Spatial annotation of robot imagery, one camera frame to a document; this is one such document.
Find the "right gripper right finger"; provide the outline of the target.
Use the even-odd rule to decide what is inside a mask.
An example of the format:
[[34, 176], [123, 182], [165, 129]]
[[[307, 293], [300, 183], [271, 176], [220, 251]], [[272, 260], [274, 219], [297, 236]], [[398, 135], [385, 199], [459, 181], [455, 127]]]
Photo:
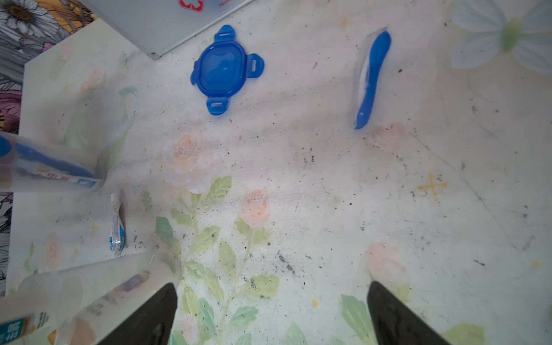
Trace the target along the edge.
[[379, 345], [449, 345], [378, 281], [369, 286], [367, 307]]

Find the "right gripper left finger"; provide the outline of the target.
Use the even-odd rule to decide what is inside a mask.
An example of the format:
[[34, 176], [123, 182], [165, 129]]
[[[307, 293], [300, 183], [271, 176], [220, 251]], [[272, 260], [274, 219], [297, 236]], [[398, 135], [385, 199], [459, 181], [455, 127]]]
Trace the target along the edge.
[[174, 284], [165, 284], [99, 344], [169, 344], [177, 302]]

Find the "clear plastic cup back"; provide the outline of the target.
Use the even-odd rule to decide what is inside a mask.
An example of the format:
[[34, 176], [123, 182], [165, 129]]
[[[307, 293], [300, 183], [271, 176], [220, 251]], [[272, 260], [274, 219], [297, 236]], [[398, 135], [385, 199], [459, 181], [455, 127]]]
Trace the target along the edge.
[[9, 296], [41, 296], [48, 299], [54, 320], [50, 326], [10, 344], [51, 344], [48, 341], [51, 333], [65, 322], [71, 321], [87, 305], [154, 261], [181, 266], [180, 260], [172, 252], [158, 250], [26, 277], [16, 293]]

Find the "small toothpaste tube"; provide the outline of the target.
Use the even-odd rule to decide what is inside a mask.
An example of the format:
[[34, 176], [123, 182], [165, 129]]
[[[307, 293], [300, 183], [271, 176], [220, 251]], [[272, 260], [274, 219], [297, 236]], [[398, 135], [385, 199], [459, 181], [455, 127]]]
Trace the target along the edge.
[[116, 192], [110, 195], [112, 203], [112, 222], [109, 234], [109, 247], [115, 256], [120, 256], [126, 246], [126, 230], [121, 216], [122, 200], [121, 193]]

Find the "blue toothbrush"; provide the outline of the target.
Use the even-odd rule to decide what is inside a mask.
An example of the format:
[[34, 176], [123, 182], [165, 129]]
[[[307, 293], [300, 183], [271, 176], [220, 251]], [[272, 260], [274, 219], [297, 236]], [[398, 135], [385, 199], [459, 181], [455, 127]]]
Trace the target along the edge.
[[48, 157], [28, 145], [17, 143], [15, 139], [8, 139], [3, 136], [1, 136], [1, 159], [7, 161], [6, 165], [14, 163], [18, 168], [23, 168], [24, 165], [31, 163], [39, 168], [50, 168], [74, 176], [93, 178], [93, 173], [86, 168]]
[[367, 50], [362, 59], [357, 89], [355, 129], [363, 129], [372, 116], [377, 83], [391, 43], [392, 38], [386, 27], [367, 36]]

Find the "white bottle back label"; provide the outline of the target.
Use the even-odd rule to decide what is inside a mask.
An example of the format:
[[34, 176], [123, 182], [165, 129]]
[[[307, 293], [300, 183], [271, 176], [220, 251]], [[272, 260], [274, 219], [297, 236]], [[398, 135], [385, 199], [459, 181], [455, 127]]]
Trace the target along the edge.
[[174, 284], [177, 293], [180, 278], [179, 264], [154, 261], [80, 310], [71, 321], [51, 333], [48, 341], [51, 344], [99, 344], [165, 284]]

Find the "white bottle sideways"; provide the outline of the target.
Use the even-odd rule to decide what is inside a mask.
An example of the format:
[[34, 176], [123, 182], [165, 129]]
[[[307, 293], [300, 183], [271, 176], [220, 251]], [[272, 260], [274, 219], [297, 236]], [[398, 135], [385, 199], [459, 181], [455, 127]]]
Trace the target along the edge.
[[41, 296], [13, 295], [1, 298], [1, 344], [10, 344], [50, 326], [53, 309]]

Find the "blue lid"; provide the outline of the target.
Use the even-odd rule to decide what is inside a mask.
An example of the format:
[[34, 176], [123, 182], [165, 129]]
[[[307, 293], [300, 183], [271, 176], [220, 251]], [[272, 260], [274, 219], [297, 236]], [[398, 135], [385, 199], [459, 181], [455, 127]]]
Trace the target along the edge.
[[191, 84], [207, 97], [208, 112], [220, 116], [227, 111], [230, 97], [242, 89], [246, 80], [260, 77], [264, 66], [263, 58], [247, 54], [236, 41], [234, 27], [226, 24], [194, 62]]

